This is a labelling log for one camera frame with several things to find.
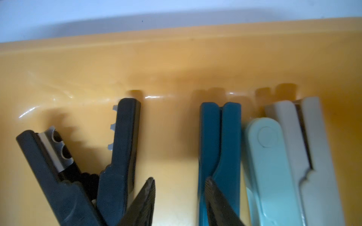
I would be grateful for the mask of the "black pruning pliers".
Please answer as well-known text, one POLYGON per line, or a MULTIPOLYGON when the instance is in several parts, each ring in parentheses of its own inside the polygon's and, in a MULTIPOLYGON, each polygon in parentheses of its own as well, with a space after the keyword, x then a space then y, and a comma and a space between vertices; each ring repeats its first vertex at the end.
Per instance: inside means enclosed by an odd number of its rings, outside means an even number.
POLYGON ((114 105, 110 162, 91 171, 94 152, 74 147, 57 127, 26 130, 16 141, 25 156, 56 221, 62 226, 131 225, 139 219, 134 191, 141 103, 123 98, 114 105))

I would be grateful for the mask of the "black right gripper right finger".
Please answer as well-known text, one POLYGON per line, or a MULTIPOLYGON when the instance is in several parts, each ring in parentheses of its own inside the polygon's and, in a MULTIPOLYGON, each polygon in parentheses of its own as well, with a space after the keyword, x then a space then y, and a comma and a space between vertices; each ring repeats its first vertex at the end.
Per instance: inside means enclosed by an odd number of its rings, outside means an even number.
POLYGON ((245 226, 211 177, 205 182, 205 199, 210 226, 245 226))

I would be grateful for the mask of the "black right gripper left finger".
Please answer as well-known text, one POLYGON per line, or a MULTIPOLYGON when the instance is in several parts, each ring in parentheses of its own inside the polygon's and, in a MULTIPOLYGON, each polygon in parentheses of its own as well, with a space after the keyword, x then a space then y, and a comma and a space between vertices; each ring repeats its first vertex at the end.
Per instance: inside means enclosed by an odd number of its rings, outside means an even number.
POLYGON ((150 177, 119 221, 118 226, 151 226, 155 206, 156 185, 150 177))

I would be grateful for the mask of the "dark teal pruning pliers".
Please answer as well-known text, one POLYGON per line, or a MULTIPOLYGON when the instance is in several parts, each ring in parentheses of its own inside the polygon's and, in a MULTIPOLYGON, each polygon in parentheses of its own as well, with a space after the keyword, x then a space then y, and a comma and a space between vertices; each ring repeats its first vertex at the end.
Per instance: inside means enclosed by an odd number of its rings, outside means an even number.
POLYGON ((241 165, 241 104, 214 102, 200 106, 199 128, 199 222, 207 226, 205 182, 216 182, 224 197, 239 215, 241 165))

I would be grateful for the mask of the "beige pruning pliers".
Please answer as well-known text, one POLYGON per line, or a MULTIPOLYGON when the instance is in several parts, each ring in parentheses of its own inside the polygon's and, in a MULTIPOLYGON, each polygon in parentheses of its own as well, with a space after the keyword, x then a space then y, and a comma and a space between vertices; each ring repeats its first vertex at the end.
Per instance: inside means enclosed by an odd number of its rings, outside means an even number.
POLYGON ((345 225, 320 99, 275 102, 265 113, 282 128, 304 225, 345 225))

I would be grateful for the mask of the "light green pruning pliers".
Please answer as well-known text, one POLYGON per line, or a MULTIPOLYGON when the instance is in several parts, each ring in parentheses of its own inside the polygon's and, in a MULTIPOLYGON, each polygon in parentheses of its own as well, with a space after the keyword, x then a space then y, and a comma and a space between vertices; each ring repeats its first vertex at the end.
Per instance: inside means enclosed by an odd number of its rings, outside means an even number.
POLYGON ((252 225, 303 225, 280 124, 271 118, 256 118, 248 124, 245 134, 252 225))

